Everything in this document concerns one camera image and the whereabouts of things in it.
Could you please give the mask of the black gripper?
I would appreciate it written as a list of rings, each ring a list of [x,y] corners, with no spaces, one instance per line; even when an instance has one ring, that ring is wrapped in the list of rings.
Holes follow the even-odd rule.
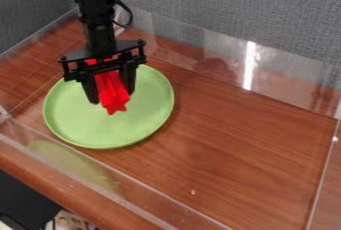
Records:
[[[145,45],[144,39],[120,40],[117,47],[106,54],[95,55],[89,47],[83,46],[61,58],[65,80],[82,82],[87,99],[93,104],[99,102],[97,81],[93,74],[118,70],[129,94],[136,91],[137,68],[140,64],[148,61]]]

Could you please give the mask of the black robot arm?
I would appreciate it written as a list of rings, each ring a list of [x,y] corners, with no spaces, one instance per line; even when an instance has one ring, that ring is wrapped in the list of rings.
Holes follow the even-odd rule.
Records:
[[[114,26],[133,24],[133,11],[122,0],[74,0],[83,25],[86,45],[65,55],[59,63],[66,81],[82,84],[89,101],[101,102],[98,76],[116,72],[125,92],[136,91],[138,66],[148,61],[146,41],[117,40]]]

